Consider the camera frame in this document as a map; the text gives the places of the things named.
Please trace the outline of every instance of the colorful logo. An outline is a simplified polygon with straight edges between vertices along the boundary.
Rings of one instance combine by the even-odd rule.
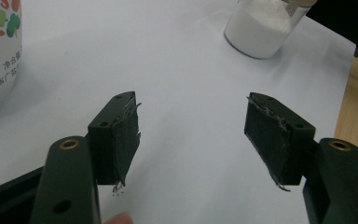
[[[7,15],[5,9],[12,9],[10,15]],[[17,36],[17,30],[21,26],[21,0],[0,0],[0,35],[8,37]]]

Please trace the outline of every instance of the finger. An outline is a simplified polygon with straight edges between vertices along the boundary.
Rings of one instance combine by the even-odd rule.
[[[120,213],[109,218],[104,224],[133,224],[133,221],[129,213]]]

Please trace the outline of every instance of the white powder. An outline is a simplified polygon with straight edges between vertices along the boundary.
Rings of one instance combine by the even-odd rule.
[[[228,41],[256,58],[272,56],[292,31],[282,0],[241,0],[226,27]]]

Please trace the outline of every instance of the white table surface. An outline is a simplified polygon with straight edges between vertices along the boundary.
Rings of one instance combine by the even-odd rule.
[[[302,186],[278,189],[243,134],[246,96],[271,95],[312,123],[316,140],[332,137],[355,46],[305,18],[274,57],[249,58],[223,35],[236,4],[23,1],[21,67],[0,108],[0,184],[136,91],[141,145],[125,193],[99,187],[103,219],[308,223]]]

